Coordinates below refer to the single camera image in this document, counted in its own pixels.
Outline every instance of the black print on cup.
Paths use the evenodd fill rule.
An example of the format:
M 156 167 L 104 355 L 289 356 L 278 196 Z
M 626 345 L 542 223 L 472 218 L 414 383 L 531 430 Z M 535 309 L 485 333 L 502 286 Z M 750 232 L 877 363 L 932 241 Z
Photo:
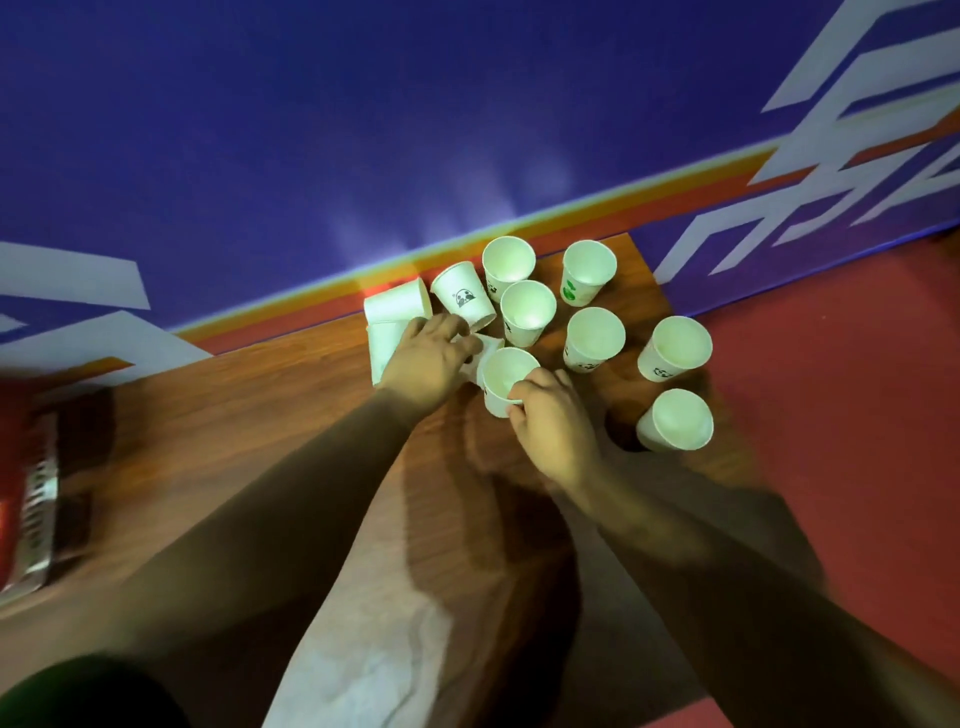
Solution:
M 457 302 L 458 308 L 463 308 L 465 305 L 473 301 L 476 296 L 467 291 L 466 288 L 461 288 L 453 295 L 453 299 Z

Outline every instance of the paper cup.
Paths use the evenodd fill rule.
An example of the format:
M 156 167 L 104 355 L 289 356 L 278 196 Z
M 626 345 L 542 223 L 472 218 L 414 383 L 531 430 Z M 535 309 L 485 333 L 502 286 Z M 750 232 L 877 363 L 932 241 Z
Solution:
M 496 318 L 487 290 L 469 260 L 451 265 L 433 279 L 430 292 L 447 311 L 467 320 L 470 331 L 479 331 Z
M 570 317 L 566 325 L 564 364 L 585 374 L 620 353 L 627 343 L 627 329 L 606 308 L 585 308 Z
M 525 349 L 533 346 L 557 313 L 557 297 L 535 280 L 521 280 L 508 288 L 500 301 L 507 341 Z
M 587 305 L 615 273 L 616 254 L 610 248 L 596 240 L 580 240 L 564 253 L 560 295 L 572 306 Z
M 712 353 L 713 340 L 702 324 L 686 316 L 668 316 L 654 328 L 636 367 L 650 381 L 664 381 L 702 367 Z
M 363 312 L 368 324 L 391 321 L 406 324 L 418 316 L 430 318 L 433 316 L 433 306 L 423 281 L 416 279 L 364 299 Z
M 636 423 L 636 437 L 651 450 L 700 449 L 713 437 L 713 415 L 697 395 L 670 389 Z
M 482 259 L 487 293 L 497 302 L 512 283 L 530 278 L 537 265 L 537 254 L 530 243 L 512 235 L 491 240 L 483 249 Z
M 515 347 L 501 349 L 487 357 L 480 366 L 483 403 L 487 405 L 487 411 L 494 417 L 508 417 L 510 405 L 522 403 L 522 400 L 507 397 L 511 388 L 539 365 L 531 353 Z
M 370 373 L 373 386 L 380 383 L 383 370 L 400 343 L 400 337 L 409 321 L 391 321 L 386 324 L 370 324 L 367 327 L 367 344 L 370 348 Z
M 476 354 L 469 364 L 464 364 L 464 366 L 460 368 L 460 373 L 465 376 L 468 381 L 473 382 L 478 387 L 482 387 L 483 383 L 480 381 L 480 366 L 490 358 L 493 352 L 503 349 L 503 339 L 494 339 L 492 336 L 484 336 L 482 333 L 475 333 L 473 335 L 483 342 L 483 350 Z

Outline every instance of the orange stripe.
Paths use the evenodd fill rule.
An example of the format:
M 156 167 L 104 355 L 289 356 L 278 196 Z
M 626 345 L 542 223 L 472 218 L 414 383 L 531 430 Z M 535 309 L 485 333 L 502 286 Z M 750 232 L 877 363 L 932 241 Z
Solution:
M 798 182 L 809 170 L 795 172 L 790 175 L 778 177 L 767 182 L 750 185 L 750 191 L 762 192 L 771 187 L 777 187 L 783 184 Z M 718 205 L 726 202 L 731 197 L 742 195 L 747 191 L 747 185 L 753 177 L 754 172 L 740 175 L 732 180 L 721 180 L 714 184 L 709 184 L 699 189 L 692 189 L 682 194 L 674 195 L 667 200 L 657 200 L 644 205 L 636 206 L 632 209 L 622 210 L 615 215 L 592 220 L 582 225 L 577 225 L 563 231 L 541 235 L 537 238 L 531 238 L 530 244 L 533 245 L 538 255 L 549 255 L 564 250 L 570 243 L 584 238 L 606 238 L 616 235 L 624 230 L 637 228 L 646 223 L 660 220 L 673 215 L 692 212 L 704 207 Z M 426 268 L 422 271 L 424 280 L 432 280 L 447 265 L 460 260 L 470 260 L 474 265 L 479 265 L 480 253 L 483 251 L 483 244 L 470 246 L 477 249 L 473 256 L 465 255 L 463 250 L 450 251 L 444 255 L 435 255 L 427 258 L 425 263 L 432 263 L 439 259 L 440 264 Z M 392 283 L 382 286 L 389 287 L 405 280 L 396 280 Z M 197 346 L 210 353 L 223 353 L 234 349 L 241 349 L 258 341 L 282 336 L 285 333 L 308 328 L 317 324 L 322 324 L 339 316 L 344 316 L 354 311 L 363 309 L 363 292 L 354 292 L 342 299 L 320 303 L 309 306 L 301 311 L 269 319 L 267 321 L 257 322 L 248 327 L 239 328 L 234 331 L 226 331 L 220 335 L 197 342 Z
M 885 157 L 953 133 L 960 133 L 960 109 L 925 132 L 861 152 L 852 160 L 851 165 Z M 766 182 L 750 184 L 750 180 L 772 154 L 765 152 L 737 159 L 622 197 L 561 213 L 549 220 L 518 225 L 509 233 L 529 240 L 538 255 L 549 255 L 563 250 L 577 240 L 609 237 L 656 220 L 720 205 L 745 194 L 795 184 L 810 172 L 805 169 Z M 300 328 L 315 326 L 359 311 L 363 308 L 363 299 L 367 295 L 416 276 L 423 276 L 430 281 L 443 268 L 460 260 L 473 260 L 478 263 L 488 242 L 489 239 L 485 237 L 465 243 L 459 248 L 405 260 L 395 267 L 372 274 L 366 281 L 366 286 L 359 279 L 340 281 L 283 301 L 268 303 L 252 311 L 191 328 L 182 332 L 180 337 L 210 353 L 221 353 Z
M 865 161 L 886 157 L 887 155 L 901 152 L 904 149 L 936 141 L 944 136 L 950 136 L 952 133 L 958 132 L 960 132 L 960 108 L 951 111 L 947 116 L 942 118 L 936 126 L 930 127 L 925 132 L 911 134 L 905 136 L 903 139 L 897 139 L 896 141 L 890 141 L 886 144 L 880 144 L 879 146 L 863 150 L 851 159 L 847 166 L 855 167 L 857 164 L 862 164 Z
M 582 209 L 561 213 L 549 220 L 538 221 L 525 226 L 518 225 L 510 231 L 510 234 L 516 234 L 527 239 L 537 238 L 552 231 L 562 231 L 574 226 L 587 224 L 590 221 L 602 219 L 641 203 L 661 200 L 727 178 L 737 178 L 748 172 L 755 173 L 770 154 L 771 153 L 764 153 L 748 158 L 737 159 L 727 164 L 706 169 L 702 172 L 677 178 L 676 180 L 669 180 L 662 184 L 645 187 L 613 200 L 604 200 Z M 385 288 L 388 284 L 397 280 L 409 280 L 429 271 L 442 270 L 446 266 L 452 265 L 460 260 L 478 258 L 480 254 L 483 253 L 484 246 L 486 246 L 491 239 L 491 237 L 485 236 L 475 241 L 465 243 L 457 248 L 432 254 L 421 254 L 419 257 L 404 260 L 386 270 L 370 274 L 366 279 L 341 280 L 328 286 L 304 291 L 303 293 L 295 294 L 282 301 L 266 303 L 254 310 L 228 315 L 217 321 L 181 331 L 179 336 L 192 344 L 207 349 L 206 342 L 214 338 L 219 339 L 222 334 L 227 334 L 240 328 L 249 328 L 271 319 L 285 318 L 287 315 L 296 313 L 297 311 L 306 308 L 315 308 L 332 302 L 335 299 L 349 296 L 350 294 L 373 292 Z M 537 244 L 534 244 L 534 248 L 540 255 L 546 255 L 558 250 L 557 248 L 538 247 Z
M 80 366 L 64 369 L 54 372 L 51 375 L 38 376 L 33 380 L 38 392 L 46 392 L 55 387 L 65 387 L 67 384 L 76 384 L 78 381 L 90 379 L 94 376 L 108 375 L 111 372 L 119 372 L 121 369 L 127 369 L 133 366 L 129 361 L 118 359 L 115 356 L 107 356 L 96 361 L 89 361 Z

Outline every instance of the dark green sleeve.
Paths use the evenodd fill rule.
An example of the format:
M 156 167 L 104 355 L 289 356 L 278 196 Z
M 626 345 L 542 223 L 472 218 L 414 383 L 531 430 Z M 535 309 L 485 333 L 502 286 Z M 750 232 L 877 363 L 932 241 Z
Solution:
M 100 655 L 28 677 L 0 697 L 0 728 L 189 728 L 170 694 L 144 671 Z

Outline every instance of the cup rim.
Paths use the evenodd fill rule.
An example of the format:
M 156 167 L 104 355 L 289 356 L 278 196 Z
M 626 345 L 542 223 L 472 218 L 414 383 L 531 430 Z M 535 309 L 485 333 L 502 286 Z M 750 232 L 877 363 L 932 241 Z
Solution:
M 508 401 L 508 402 L 511 402 L 511 403 L 517 403 L 517 402 L 522 401 L 522 400 L 511 400 L 511 399 L 508 398 L 508 397 L 500 397 L 500 395 L 498 395 L 496 392 L 494 392 L 493 389 L 491 389 L 490 387 L 487 386 L 487 384 L 486 384 L 486 382 L 485 382 L 485 380 L 484 380 L 484 378 L 483 378 L 483 372 L 487 369 L 488 366 L 490 366 L 491 360 L 492 360 L 495 356 L 497 356 L 498 354 L 500 354 L 501 352 L 505 352 L 505 351 L 507 351 L 507 350 L 509 350 L 509 349 L 516 349 L 518 352 L 523 352 L 524 354 L 526 354 L 526 356 L 523 357 L 523 358 L 533 359 L 534 362 L 537 364 L 537 366 L 534 367 L 533 369 L 537 369 L 537 367 L 540 366 L 540 361 L 539 361 L 535 356 L 533 356 L 531 353 L 529 353 L 528 351 L 526 351 L 525 349 L 521 349 L 520 347 L 515 347 L 515 346 L 513 346 L 513 345 L 507 346 L 506 344 L 504 344 L 504 346 L 500 347 L 500 348 L 497 349 L 497 350 L 494 350 L 494 351 L 491 353 L 490 356 L 488 356 L 487 358 L 481 360 L 480 365 L 479 365 L 479 367 L 477 368 L 477 378 L 480 379 L 481 381 L 484 381 L 484 384 L 482 385 L 484 394 L 488 394 L 488 393 L 489 393 L 489 394 L 493 395 L 494 397 L 496 397 L 498 400 Z
M 706 437 L 702 438 L 703 442 L 700 442 L 698 440 L 697 442 L 700 442 L 700 444 L 697 445 L 695 448 L 681 448 L 681 449 L 687 449 L 687 450 L 700 449 L 704 447 L 710 440 L 713 439 L 713 427 L 714 427 L 713 411 L 710 409 L 710 405 L 707 404 L 707 401 L 704 398 L 702 398 L 700 395 L 698 395 L 696 392 L 691 392 L 690 390 L 684 389 L 683 387 L 674 387 L 673 389 L 668 389 L 665 392 L 661 392 L 659 395 L 657 395 L 657 398 L 654 400 L 653 405 L 651 405 L 650 407 L 650 409 L 653 411 L 652 417 L 654 420 L 654 427 L 657 429 L 657 432 L 660 433 L 663 439 L 671 445 L 671 447 L 676 448 L 677 446 L 674 445 L 665 435 L 663 435 L 663 430 L 660 427 L 660 422 L 658 421 L 658 417 L 657 417 L 658 415 L 657 404 L 658 402 L 665 401 L 664 396 L 667 396 L 673 399 L 675 399 L 677 396 L 683 397 L 684 399 L 689 399 L 691 397 L 695 398 L 698 402 L 700 402 L 704 406 L 704 408 L 707 410 L 707 413 L 709 415 L 708 426 L 706 427 L 706 433 L 705 433 Z
M 551 314 L 550 318 L 546 320 L 546 322 L 543 324 L 542 327 L 538 327 L 538 328 L 522 327 L 521 325 L 516 324 L 514 320 L 507 315 L 507 311 L 504 308 L 503 300 L 507 298 L 507 294 L 510 293 L 510 291 L 512 291 L 516 286 L 523 285 L 524 283 L 532 283 L 534 287 L 538 289 L 542 289 L 550 296 L 550 300 L 553 301 L 553 313 Z M 503 316 L 503 320 L 506 321 L 508 324 L 510 324 L 514 328 L 519 328 L 522 331 L 537 331 L 539 329 L 546 328 L 547 324 L 553 321 L 554 317 L 556 317 L 557 297 L 554 295 L 553 289 L 551 289 L 550 286 L 546 285 L 545 283 L 541 283 L 539 280 L 530 280 L 530 279 L 518 280 L 516 283 L 512 283 L 511 286 L 507 288 L 503 292 L 503 294 L 500 296 L 500 314 Z
M 610 356 L 607 356 L 606 358 L 602 358 L 602 359 L 601 359 L 601 358 L 597 358 L 596 356 L 593 356 L 593 355 L 592 355 L 593 352 L 585 352 L 584 349 L 583 349 L 583 347 L 577 346 L 576 342 L 573 342 L 573 343 L 572 343 L 572 346 L 573 346 L 574 349 L 576 349 L 579 353 L 581 353 L 584 357 L 586 357 L 586 358 L 588 358 L 588 359 L 592 359 L 593 361 L 608 361 L 608 360 L 610 360 L 610 359 L 613 359 L 613 358 L 614 358 L 615 356 L 617 356 L 620 352 L 622 352 L 622 351 L 623 351 L 623 348 L 627 345 L 627 327 L 624 325 L 624 323 L 623 323 L 623 321 L 620 319 L 620 317 L 617 316 L 615 313 L 613 313 L 613 312 L 612 312 L 611 310 L 609 310 L 608 308 L 604 308 L 603 306 L 599 306 L 599 305 L 589 305 L 589 306 L 585 306 L 585 307 L 581 308 L 579 311 L 577 311 L 576 313 L 574 313 L 574 314 L 570 317 L 570 320 L 569 320 L 569 321 L 567 322 L 567 324 L 566 324 L 566 343 L 567 343 L 567 344 L 570 343 L 570 341 L 569 341 L 569 339 L 570 339 L 570 325 L 573 324 L 573 320 L 576 319 L 577 316 L 580 316 L 580 314 L 586 313 L 587 311 L 593 311 L 593 310 L 605 311 L 605 312 L 606 312 L 606 313 L 604 314 L 605 317 L 609 314 L 610 316 L 613 316 L 613 318 L 616 320 L 616 322 L 617 322 L 618 324 L 620 324 L 620 330 L 623 332 L 623 342 L 620 344 L 620 348 L 617 349 L 616 352 L 612 353 Z
M 490 269 L 487 267 L 487 251 L 490 249 L 490 246 L 497 242 L 498 240 L 518 240 L 525 246 L 524 250 L 530 252 L 530 270 L 524 273 L 522 276 L 516 279 L 503 279 L 500 276 L 494 275 L 490 272 Z M 501 283 L 516 283 L 521 280 L 529 278 L 530 274 L 534 272 L 534 268 L 537 267 L 537 251 L 534 250 L 534 247 L 530 245 L 522 237 L 517 235 L 499 235 L 491 240 L 487 245 L 484 246 L 483 253 L 480 254 L 480 265 L 483 267 L 484 274 L 490 276 L 493 279 L 499 280 Z
M 676 319 L 684 319 L 685 321 L 692 321 L 692 322 L 696 325 L 696 328 L 699 328 L 699 330 L 700 330 L 703 334 L 705 334 L 706 337 L 707 337 L 707 342 L 708 342 L 708 344 L 709 344 L 709 346 L 708 346 L 708 348 L 707 348 L 707 355 L 704 357 L 704 360 L 703 360 L 703 361 L 700 361 L 698 364 L 693 364 L 693 365 L 691 365 L 691 366 L 687 366 L 686 364 L 679 364 L 679 363 L 677 363 L 675 360 L 671 359 L 669 356 L 666 356 L 666 355 L 663 353 L 663 351 L 660 349 L 660 345 L 657 343 L 657 329 L 660 328 L 660 325 L 662 325 L 663 323 L 665 323 L 665 322 L 667 322 L 667 321 L 676 320 Z M 660 319 L 660 320 L 657 322 L 657 325 L 654 326 L 654 330 L 653 330 L 653 331 L 651 332 L 651 334 L 650 334 L 650 343 L 653 344 L 654 351 L 657 353 L 657 355 L 658 355 L 661 359 L 663 359 L 663 361 L 665 361 L 665 362 L 666 362 L 667 364 L 669 364 L 670 366 L 676 367 L 677 369 L 683 370 L 683 371 L 685 371 L 685 372 L 689 372 L 691 369 L 697 369 L 698 367 L 704 366 L 704 364 L 706 364 L 708 361 L 710 361 L 710 357 L 713 356 L 713 337 L 710 336 L 710 332 L 709 332 L 709 330 L 707 329 L 707 327 L 705 327 L 703 324 L 701 324 L 699 321 L 697 321 L 697 320 L 696 320 L 695 318 L 693 318 L 692 316 L 681 316 L 681 315 L 679 315 L 679 314 L 674 314 L 674 315 L 672 315 L 672 316 L 667 316 L 666 318 Z
M 570 272 L 569 264 L 566 262 L 566 256 L 573 248 L 580 245 L 581 243 L 586 243 L 594 250 L 598 250 L 597 246 L 599 246 L 600 249 L 603 249 L 605 251 L 603 255 L 605 255 L 607 258 L 613 261 L 613 270 L 610 273 L 610 277 L 604 280 L 602 283 L 588 283 L 585 280 L 578 279 L 576 276 L 573 275 L 573 273 Z M 592 239 L 577 240 L 575 243 L 570 243 L 568 246 L 566 246 L 566 250 L 564 251 L 564 270 L 566 274 L 570 276 L 572 279 L 576 280 L 578 283 L 582 283 L 583 285 L 592 285 L 598 288 L 601 286 L 607 285 L 607 283 L 613 280 L 613 277 L 616 276 L 616 270 L 619 267 L 618 264 L 619 264 L 619 261 L 616 259 L 616 253 L 614 253 L 613 250 L 611 250 L 609 245 L 605 245 L 599 240 L 592 240 Z

